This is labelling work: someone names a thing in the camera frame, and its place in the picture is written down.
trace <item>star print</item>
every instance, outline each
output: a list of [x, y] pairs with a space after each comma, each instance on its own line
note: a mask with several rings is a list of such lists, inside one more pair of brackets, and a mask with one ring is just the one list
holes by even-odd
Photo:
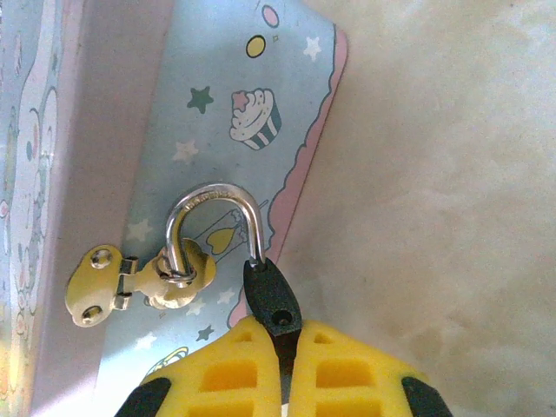
[[212, 325], [208, 325], [207, 328], [203, 329], [203, 330], [197, 330], [197, 333], [199, 334], [199, 337], [197, 337], [196, 341], [207, 341], [210, 336], [211, 333], [214, 333], [215, 331], [212, 329]]
[[207, 104], [211, 104], [214, 99], [209, 95], [210, 87], [204, 89], [191, 89], [191, 101], [188, 103], [188, 109], [197, 107], [202, 115], [207, 111]]
[[193, 155], [197, 155], [198, 153], [199, 149], [195, 147], [195, 141], [189, 141], [187, 143], [176, 142], [175, 154], [172, 157], [172, 161], [190, 163], [191, 159], [193, 159]]
[[155, 340], [156, 336], [153, 335], [153, 332], [149, 332], [146, 336], [136, 339], [135, 350], [149, 350], [152, 348]]
[[319, 37], [317, 36], [315, 39], [311, 39], [310, 37], [307, 38], [307, 48], [303, 51], [303, 55], [311, 56], [311, 61], [316, 61], [316, 56], [319, 52], [322, 51], [321, 47], [319, 46]]
[[202, 302], [202, 298], [197, 301], [193, 301], [189, 304], [189, 310], [185, 315], [199, 315], [201, 313], [201, 308], [205, 307], [207, 304]]
[[220, 293], [220, 298], [218, 299], [217, 304], [229, 304], [230, 299], [235, 295], [235, 292], [232, 291], [230, 288], [228, 291], [224, 291]]
[[127, 240], [137, 239], [139, 242], [145, 242], [145, 237], [152, 229], [153, 228], [149, 226], [148, 219], [144, 219], [140, 223], [129, 224]]

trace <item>silver shackle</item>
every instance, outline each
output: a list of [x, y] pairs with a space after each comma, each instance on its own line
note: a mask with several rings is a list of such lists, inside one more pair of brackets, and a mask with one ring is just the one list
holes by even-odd
[[183, 221], [191, 210], [210, 200], [232, 202], [241, 210], [248, 229], [249, 264], [251, 268], [258, 269], [263, 268], [266, 262], [261, 211], [255, 198], [245, 189], [234, 184], [225, 182], [204, 184], [184, 195], [170, 211], [166, 222], [166, 250], [172, 275], [165, 280], [177, 284], [178, 287], [188, 286], [196, 276], [182, 247], [180, 232]]

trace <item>cupcake print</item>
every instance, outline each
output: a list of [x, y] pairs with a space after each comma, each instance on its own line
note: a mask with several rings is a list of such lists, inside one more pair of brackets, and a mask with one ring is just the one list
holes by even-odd
[[281, 118], [270, 89], [237, 91], [232, 94], [232, 128], [229, 135], [253, 150], [268, 146], [278, 135]]

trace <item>polka dot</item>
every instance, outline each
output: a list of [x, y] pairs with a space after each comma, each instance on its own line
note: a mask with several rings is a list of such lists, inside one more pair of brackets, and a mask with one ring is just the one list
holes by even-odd
[[270, 26], [271, 28], [275, 29], [280, 25], [280, 18], [278, 17], [278, 13], [268, 4], [262, 6], [262, 18], [264, 22]]
[[264, 37], [256, 35], [249, 39], [249, 42], [247, 42], [247, 46], [245, 47], [245, 51], [247, 52], [247, 56], [249, 58], [257, 58], [262, 55], [262, 52], [264, 52], [266, 47], [267, 41], [264, 40]]

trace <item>pink border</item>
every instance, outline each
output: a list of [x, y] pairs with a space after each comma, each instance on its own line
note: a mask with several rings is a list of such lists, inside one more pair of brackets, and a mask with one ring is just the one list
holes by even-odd
[[[268, 224], [272, 228], [276, 225], [274, 234], [270, 236], [270, 249], [267, 255], [270, 259], [278, 262], [280, 252], [288, 234], [289, 225], [291, 224], [295, 206], [299, 201], [303, 184], [307, 178], [313, 155], [316, 151], [319, 138], [321, 137], [324, 123], [327, 120], [334, 94], [340, 83], [340, 78], [343, 73], [346, 61], [348, 59], [348, 38], [343, 30], [334, 27], [335, 45], [334, 45], [334, 72], [330, 76], [329, 87], [330, 92], [324, 99], [319, 111], [319, 115], [314, 121], [313, 125], [309, 128], [307, 139], [304, 145], [300, 146], [295, 159], [295, 165], [286, 176], [284, 187], [278, 192], [274, 200], [271, 202], [270, 210], [268, 212]], [[247, 300], [245, 299], [245, 291], [240, 292], [237, 304], [232, 309], [228, 325], [235, 326], [239, 320], [247, 315]]]

